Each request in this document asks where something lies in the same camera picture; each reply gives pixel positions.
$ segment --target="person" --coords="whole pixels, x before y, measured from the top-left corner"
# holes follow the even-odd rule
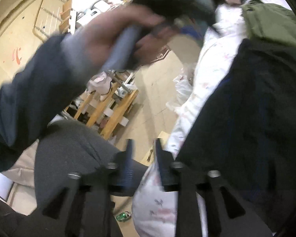
[[[140,5],[103,13],[75,35],[49,38],[24,70],[0,87],[0,172],[9,169],[23,150],[39,139],[35,158],[38,206],[68,173],[93,172],[119,151],[79,122],[64,120],[48,127],[49,122],[85,90],[93,75],[101,72],[127,26],[153,28],[164,20]],[[141,65],[149,64],[175,34],[172,27],[147,34],[136,43],[135,58]],[[139,184],[146,167],[135,161],[133,164],[140,172],[136,179]],[[0,201],[0,236],[11,236],[23,219]],[[112,236],[122,236],[116,223],[112,227]]]

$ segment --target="green cloth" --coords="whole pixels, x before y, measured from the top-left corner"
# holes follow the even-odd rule
[[[291,10],[261,0],[251,0],[241,7],[248,38],[296,48],[296,16]]]

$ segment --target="gray pants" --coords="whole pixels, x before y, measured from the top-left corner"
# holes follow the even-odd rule
[[[94,172],[111,161],[119,150],[97,132],[77,121],[62,120],[51,124],[37,148],[35,157],[35,194],[37,206],[61,186],[67,174]],[[120,196],[133,196],[147,167],[133,161],[134,187]],[[111,235],[122,236],[115,220]]]

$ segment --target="dark sleeve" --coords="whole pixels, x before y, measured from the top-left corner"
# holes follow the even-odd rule
[[[9,169],[53,117],[85,89],[68,66],[61,42],[51,37],[12,83],[0,88],[0,172]]]

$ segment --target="bed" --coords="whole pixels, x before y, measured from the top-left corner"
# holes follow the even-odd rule
[[[285,0],[262,0],[264,3],[276,3],[290,9]],[[193,92],[182,105],[179,118],[172,130],[164,149],[175,157],[180,150],[196,117],[208,97],[219,82],[228,73],[243,38],[246,38],[242,9],[229,5],[220,5],[216,10],[215,27],[221,33],[218,36],[208,29],[204,45],[200,52],[194,74]],[[176,192],[162,192],[157,166],[153,163],[142,179],[133,198],[134,225],[143,236],[174,236],[176,223]],[[203,236],[208,236],[205,204],[198,195]]]

